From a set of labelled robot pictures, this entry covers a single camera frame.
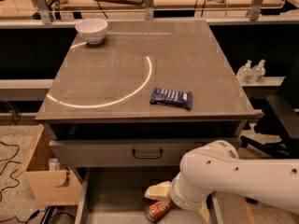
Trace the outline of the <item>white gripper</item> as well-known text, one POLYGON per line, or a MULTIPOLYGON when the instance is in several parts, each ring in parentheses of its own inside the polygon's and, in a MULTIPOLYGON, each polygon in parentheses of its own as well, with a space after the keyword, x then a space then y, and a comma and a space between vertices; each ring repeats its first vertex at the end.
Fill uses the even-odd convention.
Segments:
POLYGON ((167 202, 171 198, 181 209, 197 211, 204 224, 208 224, 210 214, 205 203, 210 193, 211 190, 195 188, 182 174, 178 174, 172 182, 164 181, 148 187, 145 197, 162 202, 167 202))

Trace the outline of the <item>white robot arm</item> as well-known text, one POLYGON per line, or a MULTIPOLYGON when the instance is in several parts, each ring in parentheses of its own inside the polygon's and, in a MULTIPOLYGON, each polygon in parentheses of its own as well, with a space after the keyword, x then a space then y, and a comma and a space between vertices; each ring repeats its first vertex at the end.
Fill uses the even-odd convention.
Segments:
POLYGON ((298 214, 298 173, 298 159, 244 160, 233 145, 218 140, 187 152, 177 176, 148 187, 145 197, 198 212, 209 194, 220 191, 298 214))

